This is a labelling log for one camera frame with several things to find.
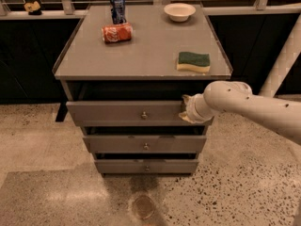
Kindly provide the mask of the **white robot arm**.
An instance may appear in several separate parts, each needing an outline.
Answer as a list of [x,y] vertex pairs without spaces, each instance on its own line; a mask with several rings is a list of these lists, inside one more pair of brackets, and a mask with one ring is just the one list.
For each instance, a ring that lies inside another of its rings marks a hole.
[[258,95],[245,82],[215,81],[201,94],[185,95],[179,117],[190,123],[204,123],[219,113],[236,113],[301,144],[301,103],[275,97],[300,53],[301,15]]

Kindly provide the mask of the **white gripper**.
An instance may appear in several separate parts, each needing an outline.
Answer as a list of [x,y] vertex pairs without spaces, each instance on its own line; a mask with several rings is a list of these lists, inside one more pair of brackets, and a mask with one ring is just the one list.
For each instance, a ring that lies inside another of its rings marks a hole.
[[182,99],[187,108],[187,113],[181,112],[179,114],[179,117],[183,121],[189,123],[204,123],[216,115],[216,111],[207,105],[202,94],[196,94],[194,96],[184,94]]

